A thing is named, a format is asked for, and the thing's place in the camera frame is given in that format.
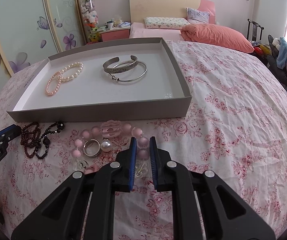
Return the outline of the white mug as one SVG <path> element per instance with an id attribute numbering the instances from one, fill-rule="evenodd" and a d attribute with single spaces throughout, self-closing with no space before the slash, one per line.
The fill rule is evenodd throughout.
<path id="1" fill-rule="evenodd" d="M 107 22 L 107 28 L 108 28 L 108 30 L 113 29 L 114 28 L 114 22 L 113 21 Z"/>

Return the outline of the dark wooden chair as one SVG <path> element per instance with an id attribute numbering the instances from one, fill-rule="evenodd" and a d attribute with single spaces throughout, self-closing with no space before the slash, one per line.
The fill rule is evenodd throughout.
<path id="1" fill-rule="evenodd" d="M 248 18 L 248 29 L 246 38 L 251 42 L 257 42 L 262 40 L 264 27 L 255 21 Z"/>

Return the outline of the grey shallow cardboard tray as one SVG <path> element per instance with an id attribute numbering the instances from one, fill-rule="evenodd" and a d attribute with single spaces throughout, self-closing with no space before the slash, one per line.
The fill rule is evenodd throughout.
<path id="1" fill-rule="evenodd" d="M 148 68 L 139 81 L 112 81 L 103 63 L 135 55 Z M 191 90 L 163 38 L 101 42 L 45 59 L 7 109 L 17 122 L 92 122 L 186 115 Z"/>

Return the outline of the floral pink bedsheet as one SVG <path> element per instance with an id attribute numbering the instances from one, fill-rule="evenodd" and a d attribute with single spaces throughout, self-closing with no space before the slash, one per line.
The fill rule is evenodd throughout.
<path id="1" fill-rule="evenodd" d="M 168 41 L 192 91 L 183 118 L 133 122 L 190 171 L 213 170 L 274 230 L 287 230 L 287 92 L 257 58 L 218 46 Z M 43 160 L 13 140 L 0 163 L 0 204 L 13 230 L 75 169 L 74 141 L 91 122 L 66 124 Z"/>

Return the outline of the single large pearl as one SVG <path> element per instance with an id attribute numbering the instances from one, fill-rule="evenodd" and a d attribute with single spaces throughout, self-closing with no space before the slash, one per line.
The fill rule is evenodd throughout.
<path id="1" fill-rule="evenodd" d="M 112 149 L 111 142 L 109 140 L 103 140 L 101 142 L 100 148 L 103 152 L 110 152 Z"/>

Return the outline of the clear tube of plush toys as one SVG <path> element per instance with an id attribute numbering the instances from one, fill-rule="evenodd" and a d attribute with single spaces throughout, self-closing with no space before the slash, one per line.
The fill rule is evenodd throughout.
<path id="1" fill-rule="evenodd" d="M 99 42 L 98 16 L 95 10 L 94 0 L 79 0 L 79 7 L 87 42 Z"/>

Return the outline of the thin silver bangle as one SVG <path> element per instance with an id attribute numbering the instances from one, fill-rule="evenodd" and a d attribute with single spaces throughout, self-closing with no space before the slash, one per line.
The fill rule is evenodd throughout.
<path id="1" fill-rule="evenodd" d="M 139 61 L 137 66 L 126 72 L 108 74 L 108 77 L 116 83 L 128 84 L 141 80 L 147 74 L 148 68 L 143 61 Z"/>

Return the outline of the coral folded duvet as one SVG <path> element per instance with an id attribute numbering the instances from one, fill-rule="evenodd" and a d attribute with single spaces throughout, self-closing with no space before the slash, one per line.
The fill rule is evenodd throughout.
<path id="1" fill-rule="evenodd" d="M 199 42 L 252 53 L 254 48 L 244 35 L 235 29 L 216 24 L 189 24 L 181 30 L 185 41 Z"/>

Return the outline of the sliding wardrobe floral doors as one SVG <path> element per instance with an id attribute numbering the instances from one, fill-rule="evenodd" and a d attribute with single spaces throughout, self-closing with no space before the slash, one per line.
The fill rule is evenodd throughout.
<path id="1" fill-rule="evenodd" d="M 0 92 L 15 73 L 85 43 L 77 0 L 0 0 Z"/>

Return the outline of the pink bed mattress sheet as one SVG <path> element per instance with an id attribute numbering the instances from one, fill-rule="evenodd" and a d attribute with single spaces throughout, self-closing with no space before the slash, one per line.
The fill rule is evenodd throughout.
<path id="1" fill-rule="evenodd" d="M 130 28 L 130 38 L 161 37 L 164 40 L 183 41 L 180 30 L 176 29 L 147 29 L 144 23 L 134 22 Z"/>

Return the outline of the lavender patterned pillow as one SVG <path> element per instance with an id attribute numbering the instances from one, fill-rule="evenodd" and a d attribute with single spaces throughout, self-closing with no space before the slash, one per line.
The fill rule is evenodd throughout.
<path id="1" fill-rule="evenodd" d="M 187 10 L 187 21 L 190 24 L 203 24 L 203 23 L 208 24 L 209 23 L 209 18 L 210 18 L 209 12 L 199 11 L 193 8 L 186 8 L 186 10 Z"/>

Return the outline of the pink nightstand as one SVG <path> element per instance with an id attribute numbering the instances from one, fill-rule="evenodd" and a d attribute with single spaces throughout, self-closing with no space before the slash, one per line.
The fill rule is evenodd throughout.
<path id="1" fill-rule="evenodd" d="M 101 38 L 103 42 L 128 39 L 130 36 L 130 27 L 126 28 L 114 28 L 101 32 Z"/>

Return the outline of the floral white pillow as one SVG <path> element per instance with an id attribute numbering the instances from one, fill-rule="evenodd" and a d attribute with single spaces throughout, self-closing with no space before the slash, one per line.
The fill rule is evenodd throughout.
<path id="1" fill-rule="evenodd" d="M 176 17 L 147 17 L 144 25 L 147 29 L 175 29 L 180 30 L 190 23 L 185 18 Z"/>

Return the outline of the wide engraved silver cuff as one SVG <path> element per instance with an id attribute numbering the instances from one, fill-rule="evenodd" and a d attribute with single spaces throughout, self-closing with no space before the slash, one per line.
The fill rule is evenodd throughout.
<path id="1" fill-rule="evenodd" d="M 132 70 L 138 65 L 138 58 L 135 55 L 130 56 L 128 61 L 120 61 L 119 57 L 109 59 L 103 63 L 103 69 L 108 74 L 120 74 Z"/>

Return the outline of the beige pink headboard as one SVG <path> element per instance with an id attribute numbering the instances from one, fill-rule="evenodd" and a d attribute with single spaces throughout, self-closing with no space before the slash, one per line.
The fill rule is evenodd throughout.
<path id="1" fill-rule="evenodd" d="M 132 23 L 147 17 L 186 18 L 187 8 L 209 12 L 209 22 L 216 23 L 215 3 L 209 0 L 129 0 L 129 6 Z"/>

